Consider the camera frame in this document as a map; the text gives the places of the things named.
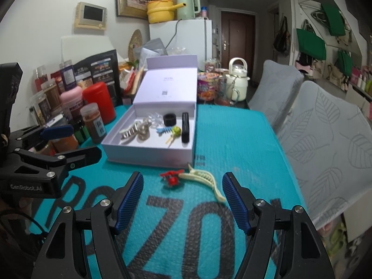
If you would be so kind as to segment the beige marbled wavy hair claw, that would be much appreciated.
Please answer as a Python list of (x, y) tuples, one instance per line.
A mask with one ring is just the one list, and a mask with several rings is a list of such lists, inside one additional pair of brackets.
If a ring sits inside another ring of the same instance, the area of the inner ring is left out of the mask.
[(139, 141), (145, 141), (150, 138), (150, 131), (149, 128), (151, 123), (147, 120), (142, 122), (137, 122), (137, 139)]

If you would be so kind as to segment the yellow green lollipop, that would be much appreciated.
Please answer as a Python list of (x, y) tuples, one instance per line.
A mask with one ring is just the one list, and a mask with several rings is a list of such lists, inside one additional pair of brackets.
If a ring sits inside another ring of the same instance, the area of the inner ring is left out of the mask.
[(182, 134), (182, 129), (180, 127), (178, 126), (172, 127), (170, 138), (166, 141), (166, 144), (170, 146), (175, 139), (181, 136), (181, 134)]

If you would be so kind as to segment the brown entrance door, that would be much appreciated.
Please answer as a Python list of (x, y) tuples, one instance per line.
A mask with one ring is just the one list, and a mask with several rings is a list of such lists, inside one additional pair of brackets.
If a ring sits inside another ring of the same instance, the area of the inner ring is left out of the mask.
[(229, 67), (234, 57), (242, 58), (248, 66), (248, 77), (252, 77), (255, 57), (255, 26), (253, 14), (231, 11), (221, 12), (221, 65)]

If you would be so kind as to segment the woven straw fan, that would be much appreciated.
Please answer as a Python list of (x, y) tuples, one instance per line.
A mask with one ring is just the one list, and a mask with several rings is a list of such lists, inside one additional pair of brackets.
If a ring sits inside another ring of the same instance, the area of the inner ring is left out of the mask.
[(142, 37), (141, 31), (139, 29), (136, 29), (134, 33), (132, 34), (129, 44), (128, 44), (127, 54), (128, 54), (129, 62), (135, 61), (134, 49), (140, 47), (142, 44), (143, 44), (143, 37)]

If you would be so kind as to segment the white striped hair claw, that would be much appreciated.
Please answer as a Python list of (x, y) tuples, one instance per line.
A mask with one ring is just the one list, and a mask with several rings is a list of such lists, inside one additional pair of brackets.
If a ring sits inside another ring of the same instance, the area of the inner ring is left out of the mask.
[(134, 122), (130, 127), (126, 129), (121, 129), (119, 131), (120, 133), (120, 139), (121, 140), (128, 140), (136, 136), (139, 132), (139, 128), (141, 126), (141, 122), (136, 121)]

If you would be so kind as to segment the red propeller toy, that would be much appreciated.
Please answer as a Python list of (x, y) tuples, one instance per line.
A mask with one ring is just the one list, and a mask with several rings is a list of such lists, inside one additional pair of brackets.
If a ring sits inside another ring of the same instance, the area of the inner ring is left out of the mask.
[(161, 173), (159, 176), (167, 188), (176, 188), (181, 185), (179, 175), (183, 174), (184, 172), (185, 171), (183, 169), (171, 170)]

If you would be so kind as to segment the red cylindrical canister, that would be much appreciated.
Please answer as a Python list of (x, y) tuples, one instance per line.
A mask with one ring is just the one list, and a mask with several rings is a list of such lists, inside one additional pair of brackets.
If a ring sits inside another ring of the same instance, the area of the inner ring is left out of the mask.
[(93, 84), (83, 90), (83, 99), (87, 103), (98, 105), (104, 124), (115, 120), (116, 113), (108, 88), (104, 82)]

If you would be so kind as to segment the black long hair claw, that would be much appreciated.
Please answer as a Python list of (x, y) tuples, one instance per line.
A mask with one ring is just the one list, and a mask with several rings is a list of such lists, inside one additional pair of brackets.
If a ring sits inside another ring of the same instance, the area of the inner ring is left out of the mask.
[(189, 124), (189, 113), (182, 113), (182, 134), (181, 139), (183, 144), (188, 144), (190, 141), (190, 124)]

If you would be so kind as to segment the glass mug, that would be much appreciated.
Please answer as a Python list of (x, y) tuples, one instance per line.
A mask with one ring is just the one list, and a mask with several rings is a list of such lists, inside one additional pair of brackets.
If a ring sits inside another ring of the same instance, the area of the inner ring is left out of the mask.
[(240, 98), (240, 92), (234, 83), (228, 83), (225, 77), (220, 77), (217, 86), (214, 103), (220, 106), (235, 106)]

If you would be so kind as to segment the cream yellow hair claw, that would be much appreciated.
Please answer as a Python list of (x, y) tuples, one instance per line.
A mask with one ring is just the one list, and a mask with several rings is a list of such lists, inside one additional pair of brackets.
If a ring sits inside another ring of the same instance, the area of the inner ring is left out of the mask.
[(226, 198), (221, 194), (215, 177), (209, 172), (201, 169), (195, 169), (190, 164), (188, 165), (189, 172), (180, 173), (178, 177), (181, 179), (194, 181), (208, 186), (212, 191), (219, 203), (225, 203)]

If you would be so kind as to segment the pink lotion bottle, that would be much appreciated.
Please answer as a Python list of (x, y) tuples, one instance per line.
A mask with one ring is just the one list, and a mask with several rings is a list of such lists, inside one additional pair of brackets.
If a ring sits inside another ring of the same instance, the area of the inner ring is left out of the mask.
[(65, 91), (60, 95), (62, 109), (69, 120), (80, 116), (80, 109), (83, 107), (83, 89), (79, 86)]

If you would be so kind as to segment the far grey leaf cushion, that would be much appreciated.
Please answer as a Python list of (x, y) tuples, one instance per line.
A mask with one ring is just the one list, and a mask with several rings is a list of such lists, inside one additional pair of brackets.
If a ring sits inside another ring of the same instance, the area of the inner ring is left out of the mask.
[(304, 76), (295, 67), (266, 60), (260, 84), (248, 102), (249, 109), (266, 116), (278, 133), (296, 99)]

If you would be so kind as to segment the blue fishbone clip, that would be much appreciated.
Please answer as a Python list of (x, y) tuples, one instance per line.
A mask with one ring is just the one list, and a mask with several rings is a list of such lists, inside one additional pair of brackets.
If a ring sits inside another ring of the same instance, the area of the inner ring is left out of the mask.
[(173, 129), (173, 127), (158, 127), (158, 128), (156, 128), (156, 132), (159, 135), (163, 135), (165, 133), (171, 133), (172, 129)]

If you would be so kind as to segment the clear plastic hair clip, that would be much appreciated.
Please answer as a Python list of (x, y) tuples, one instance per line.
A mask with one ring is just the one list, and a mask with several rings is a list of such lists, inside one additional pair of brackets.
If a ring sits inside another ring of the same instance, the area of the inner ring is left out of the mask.
[(158, 113), (148, 113), (148, 121), (152, 129), (163, 127), (163, 116)]

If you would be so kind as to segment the purple instant noodle cup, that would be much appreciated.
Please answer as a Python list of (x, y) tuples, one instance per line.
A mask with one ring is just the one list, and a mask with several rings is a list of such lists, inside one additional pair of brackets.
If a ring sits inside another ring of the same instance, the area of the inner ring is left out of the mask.
[(218, 83), (218, 73), (198, 73), (197, 98), (199, 101), (213, 101)]

